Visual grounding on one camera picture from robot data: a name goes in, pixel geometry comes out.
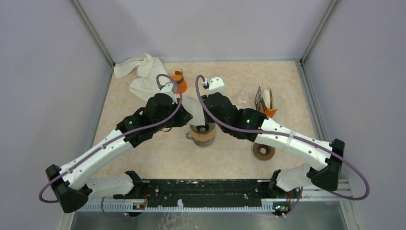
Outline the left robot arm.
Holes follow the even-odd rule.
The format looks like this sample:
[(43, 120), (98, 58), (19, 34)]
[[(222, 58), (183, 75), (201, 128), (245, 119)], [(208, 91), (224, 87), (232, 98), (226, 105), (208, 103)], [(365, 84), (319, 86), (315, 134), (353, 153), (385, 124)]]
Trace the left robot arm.
[(126, 171), (116, 177), (95, 179), (93, 176), (158, 131), (182, 127), (193, 117), (180, 99), (157, 93), (149, 98), (145, 107), (125, 117), (103, 141), (86, 153), (63, 166), (49, 166), (45, 173), (62, 210), (75, 212), (88, 201), (103, 197), (141, 198), (145, 186), (135, 171)]

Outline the clear glass dripper cone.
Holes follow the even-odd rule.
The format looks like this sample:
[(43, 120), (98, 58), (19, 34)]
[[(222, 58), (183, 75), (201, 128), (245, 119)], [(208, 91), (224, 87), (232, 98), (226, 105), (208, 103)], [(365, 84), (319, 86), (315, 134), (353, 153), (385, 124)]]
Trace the clear glass dripper cone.
[(215, 129), (215, 123), (205, 123), (204, 125), (190, 125), (190, 132), (196, 134), (208, 134)]

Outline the white paper coffee filter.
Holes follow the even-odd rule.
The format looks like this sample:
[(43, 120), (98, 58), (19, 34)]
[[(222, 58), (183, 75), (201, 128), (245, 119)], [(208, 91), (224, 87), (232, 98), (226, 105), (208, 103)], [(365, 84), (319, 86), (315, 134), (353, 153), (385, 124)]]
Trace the white paper coffee filter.
[(192, 119), (188, 122), (192, 126), (205, 125), (204, 111), (198, 99), (184, 96), (182, 99), (182, 106), (192, 115)]

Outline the orange coffee filter box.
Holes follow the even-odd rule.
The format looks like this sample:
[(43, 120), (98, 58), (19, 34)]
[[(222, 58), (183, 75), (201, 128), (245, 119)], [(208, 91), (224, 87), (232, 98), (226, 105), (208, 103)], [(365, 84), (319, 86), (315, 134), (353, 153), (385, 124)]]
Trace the orange coffee filter box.
[(255, 109), (266, 116), (273, 118), (277, 108), (273, 108), (273, 95), (270, 87), (262, 89), (260, 86), (254, 98)]

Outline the orange glass flask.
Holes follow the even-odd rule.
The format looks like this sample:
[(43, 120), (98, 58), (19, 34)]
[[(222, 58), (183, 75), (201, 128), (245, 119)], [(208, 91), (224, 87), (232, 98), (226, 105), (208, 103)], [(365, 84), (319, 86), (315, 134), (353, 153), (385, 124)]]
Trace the orange glass flask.
[(178, 83), (180, 91), (176, 93), (185, 93), (187, 90), (187, 83), (185, 81), (183, 70), (181, 68), (172, 68), (169, 70), (169, 75)]

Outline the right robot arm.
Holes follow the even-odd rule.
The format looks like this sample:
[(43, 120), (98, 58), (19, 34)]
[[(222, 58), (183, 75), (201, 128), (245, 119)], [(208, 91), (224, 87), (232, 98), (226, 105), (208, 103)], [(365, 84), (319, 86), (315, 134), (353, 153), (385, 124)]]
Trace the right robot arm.
[(274, 147), (305, 162), (288, 170), (277, 170), (272, 176), (270, 193), (283, 197), (294, 188), (315, 185), (336, 191), (341, 172), (345, 143), (307, 137), (286, 128), (264, 113), (251, 108), (238, 109), (222, 94), (204, 96), (205, 116), (215, 121), (221, 130), (237, 139)]

